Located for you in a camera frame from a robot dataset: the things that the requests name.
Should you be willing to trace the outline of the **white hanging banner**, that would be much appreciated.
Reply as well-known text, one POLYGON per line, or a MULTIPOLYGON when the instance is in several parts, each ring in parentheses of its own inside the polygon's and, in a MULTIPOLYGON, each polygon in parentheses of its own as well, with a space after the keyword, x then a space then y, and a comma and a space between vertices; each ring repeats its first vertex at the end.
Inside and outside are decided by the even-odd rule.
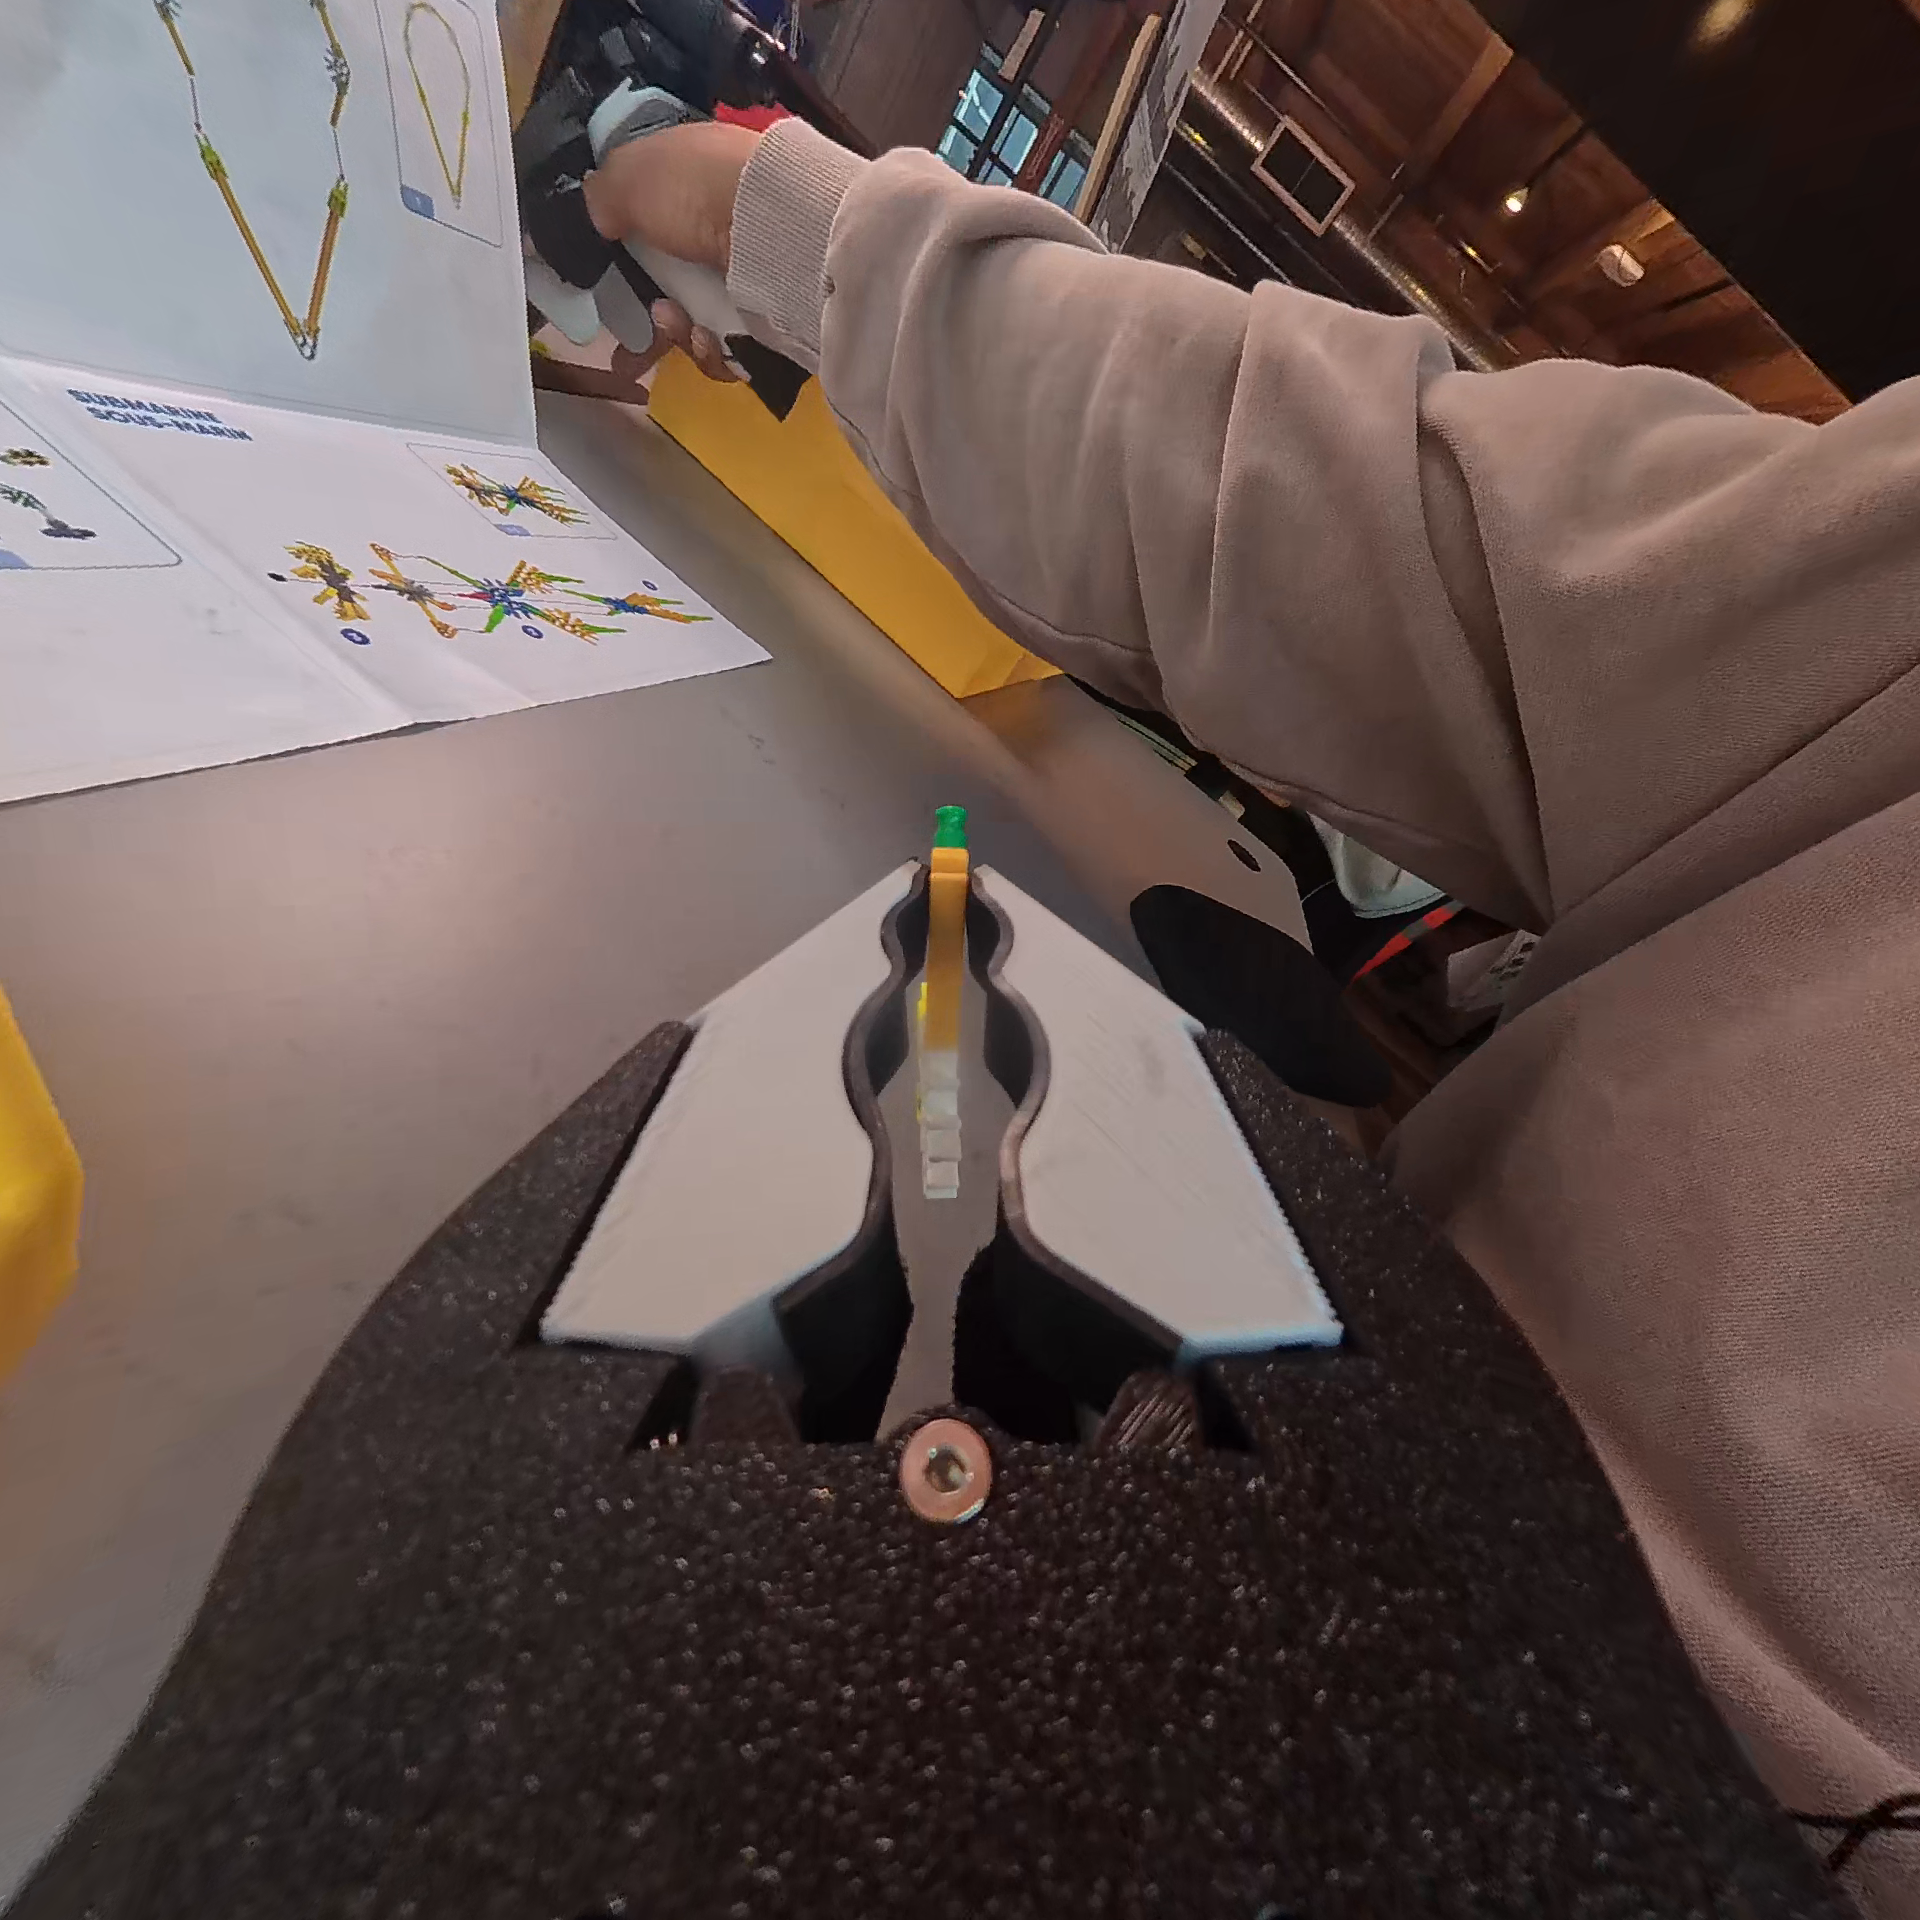
POLYGON ((1123 251, 1141 218, 1220 13, 1226 4, 1149 4, 1127 52, 1073 207, 1073 217, 1110 251, 1123 251))

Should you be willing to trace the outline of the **black padded cushion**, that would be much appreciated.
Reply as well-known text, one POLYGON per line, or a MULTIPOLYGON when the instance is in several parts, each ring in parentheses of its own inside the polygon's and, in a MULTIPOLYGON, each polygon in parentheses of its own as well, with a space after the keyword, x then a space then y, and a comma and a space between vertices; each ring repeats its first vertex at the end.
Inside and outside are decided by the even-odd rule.
POLYGON ((1167 880, 1129 900, 1129 928, 1161 993, 1236 1038, 1288 1091, 1356 1110, 1383 1103, 1392 1067, 1309 946, 1167 880))

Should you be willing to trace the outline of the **toy construction model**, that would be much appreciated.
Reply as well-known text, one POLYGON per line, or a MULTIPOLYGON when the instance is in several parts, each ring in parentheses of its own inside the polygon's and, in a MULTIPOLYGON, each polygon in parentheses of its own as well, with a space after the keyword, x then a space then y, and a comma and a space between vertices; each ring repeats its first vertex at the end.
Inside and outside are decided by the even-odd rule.
POLYGON ((967 806, 945 804, 934 812, 927 860, 927 944, 919 1000, 919 1132, 927 1203, 952 1203, 963 1183, 960 1038, 971 895, 967 806))

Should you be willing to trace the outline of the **person's right hand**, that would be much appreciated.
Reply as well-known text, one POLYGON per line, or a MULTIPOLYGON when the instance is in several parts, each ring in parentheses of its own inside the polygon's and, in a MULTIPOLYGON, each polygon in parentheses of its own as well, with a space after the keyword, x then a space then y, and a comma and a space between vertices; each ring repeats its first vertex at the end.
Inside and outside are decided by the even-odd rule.
MULTIPOLYGON (((768 132, 744 123, 677 123, 609 150, 584 180, 593 227, 615 243, 641 243, 717 281, 730 266, 730 208, 741 175, 768 132)), ((673 350, 714 382, 741 382, 725 335, 695 324, 679 299, 650 307, 650 342, 615 347, 609 368, 643 378, 673 350)))

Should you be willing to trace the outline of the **dark paned window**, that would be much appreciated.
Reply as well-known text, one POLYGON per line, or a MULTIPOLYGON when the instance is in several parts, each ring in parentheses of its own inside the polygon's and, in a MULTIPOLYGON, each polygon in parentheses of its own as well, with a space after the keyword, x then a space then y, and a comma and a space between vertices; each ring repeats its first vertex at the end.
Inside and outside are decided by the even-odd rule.
MULTIPOLYGON (((967 180, 1012 187, 1022 166, 1038 156, 1050 103, 1031 86, 1014 89, 1001 83, 1000 65, 1000 52, 982 41, 974 72, 946 111, 934 153, 967 180)), ((1041 166, 1034 192, 1073 211, 1087 170, 1092 139, 1064 132, 1058 150, 1041 166)))

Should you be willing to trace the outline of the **person's right forearm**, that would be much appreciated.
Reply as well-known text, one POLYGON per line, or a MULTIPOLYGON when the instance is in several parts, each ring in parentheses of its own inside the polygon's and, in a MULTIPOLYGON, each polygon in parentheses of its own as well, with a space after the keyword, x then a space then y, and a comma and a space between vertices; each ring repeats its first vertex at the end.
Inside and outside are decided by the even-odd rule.
POLYGON ((1095 247, 781 123, 730 298, 1031 654, 1536 931, 1823 867, 1918 903, 1918 382, 1813 426, 1663 366, 1095 247))

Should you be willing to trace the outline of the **silver ventilation duct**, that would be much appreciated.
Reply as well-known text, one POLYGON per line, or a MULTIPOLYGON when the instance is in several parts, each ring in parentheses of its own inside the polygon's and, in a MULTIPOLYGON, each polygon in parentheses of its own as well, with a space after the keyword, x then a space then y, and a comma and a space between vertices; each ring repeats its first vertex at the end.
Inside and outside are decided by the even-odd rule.
POLYGON ((1369 235, 1356 218, 1356 180, 1289 113, 1246 111, 1220 83, 1197 72, 1178 107, 1167 166, 1268 276, 1379 312, 1426 318, 1447 333, 1453 359, 1474 371, 1523 363, 1515 347, 1444 299, 1369 235))

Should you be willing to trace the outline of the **toy instruction sheet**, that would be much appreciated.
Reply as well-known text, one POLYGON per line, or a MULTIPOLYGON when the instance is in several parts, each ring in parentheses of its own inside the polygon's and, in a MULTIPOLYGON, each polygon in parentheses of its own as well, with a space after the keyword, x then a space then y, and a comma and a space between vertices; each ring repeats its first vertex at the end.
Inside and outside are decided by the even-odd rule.
POLYGON ((3 801, 768 654, 534 440, 482 4, 3 4, 3 801))

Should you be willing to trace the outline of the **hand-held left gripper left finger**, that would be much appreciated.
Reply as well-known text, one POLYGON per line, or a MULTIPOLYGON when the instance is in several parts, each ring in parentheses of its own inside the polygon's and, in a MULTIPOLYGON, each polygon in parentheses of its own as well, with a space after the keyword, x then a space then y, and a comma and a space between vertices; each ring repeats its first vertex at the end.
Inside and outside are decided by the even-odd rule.
POLYGON ((882 1093, 909 1061, 923 865, 884 871, 691 1015, 539 1312, 545 1345, 764 1376, 799 1426, 878 1426, 911 1283, 882 1093))

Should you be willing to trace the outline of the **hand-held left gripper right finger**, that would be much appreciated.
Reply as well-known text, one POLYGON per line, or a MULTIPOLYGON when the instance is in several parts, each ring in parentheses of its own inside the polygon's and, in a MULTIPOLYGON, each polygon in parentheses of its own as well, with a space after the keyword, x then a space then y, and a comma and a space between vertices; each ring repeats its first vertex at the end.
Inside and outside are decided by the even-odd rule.
POLYGON ((967 938, 1012 1116, 963 1283, 963 1396, 1072 1426, 1141 1370, 1340 1347, 1202 1026, 997 867, 974 874, 967 938))

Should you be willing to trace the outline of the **yellow plastic bin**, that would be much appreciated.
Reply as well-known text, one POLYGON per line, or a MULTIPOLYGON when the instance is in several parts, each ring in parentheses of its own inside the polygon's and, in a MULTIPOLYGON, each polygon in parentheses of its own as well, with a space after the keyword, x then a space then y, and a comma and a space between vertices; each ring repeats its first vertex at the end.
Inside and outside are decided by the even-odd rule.
POLYGON ((752 386, 712 382, 673 352, 653 368, 645 406, 682 449, 946 694, 974 700, 1062 676, 974 608, 861 468, 815 378, 777 419, 752 386))
POLYGON ((71 1135, 3 1000, 3 1379, 76 1283, 82 1192, 71 1135))

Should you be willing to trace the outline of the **grey desk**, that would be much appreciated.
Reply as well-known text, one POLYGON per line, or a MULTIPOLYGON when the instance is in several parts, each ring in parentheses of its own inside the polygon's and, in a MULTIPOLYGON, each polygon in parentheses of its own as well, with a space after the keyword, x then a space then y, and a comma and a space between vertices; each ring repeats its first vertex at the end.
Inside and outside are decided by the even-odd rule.
POLYGON ((3 989, 85 1171, 3 1386, 3 1898, 370 1301, 939 804, 1135 974, 1158 880, 1309 939, 1284 860, 1076 686, 952 701, 636 408, 539 395, 539 445, 771 660, 3 809, 3 989))

